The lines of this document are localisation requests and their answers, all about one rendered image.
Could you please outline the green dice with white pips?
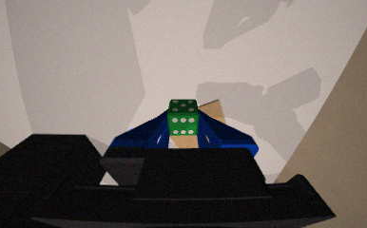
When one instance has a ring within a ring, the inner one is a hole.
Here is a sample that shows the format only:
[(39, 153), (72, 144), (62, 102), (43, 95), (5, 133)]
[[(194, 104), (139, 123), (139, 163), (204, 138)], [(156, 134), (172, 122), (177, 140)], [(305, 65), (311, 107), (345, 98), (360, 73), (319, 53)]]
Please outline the green dice with white pips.
[(171, 136), (195, 136), (198, 134), (199, 109), (195, 99), (170, 100), (167, 111)]

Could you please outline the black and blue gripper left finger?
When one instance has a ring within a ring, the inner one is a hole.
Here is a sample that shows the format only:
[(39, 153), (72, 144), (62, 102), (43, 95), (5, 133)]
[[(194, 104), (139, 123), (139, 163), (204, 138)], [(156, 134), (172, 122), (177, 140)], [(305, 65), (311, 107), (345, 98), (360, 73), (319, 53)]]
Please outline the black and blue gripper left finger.
[(170, 134), (167, 111), (168, 110), (158, 117), (115, 137), (108, 148), (112, 146), (168, 148)]

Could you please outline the tan flat mat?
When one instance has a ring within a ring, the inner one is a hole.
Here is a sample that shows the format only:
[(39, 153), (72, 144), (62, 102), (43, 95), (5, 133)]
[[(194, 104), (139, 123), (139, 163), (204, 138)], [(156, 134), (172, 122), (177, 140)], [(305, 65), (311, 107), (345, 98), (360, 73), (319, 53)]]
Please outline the tan flat mat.
[[(208, 115), (209, 117), (225, 124), (219, 100), (198, 106), (198, 109), (201, 110), (206, 115)], [(170, 135), (170, 138), (178, 146), (178, 148), (199, 148), (197, 135), (196, 136)]]

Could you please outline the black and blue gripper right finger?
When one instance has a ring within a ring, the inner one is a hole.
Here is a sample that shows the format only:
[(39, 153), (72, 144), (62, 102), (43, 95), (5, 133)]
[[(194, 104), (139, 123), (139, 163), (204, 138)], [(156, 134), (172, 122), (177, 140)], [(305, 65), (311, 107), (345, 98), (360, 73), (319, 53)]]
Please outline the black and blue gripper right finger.
[(259, 147), (251, 136), (209, 117), (201, 110), (199, 114), (197, 134), (199, 148), (245, 147), (250, 150), (253, 157), (256, 156)]

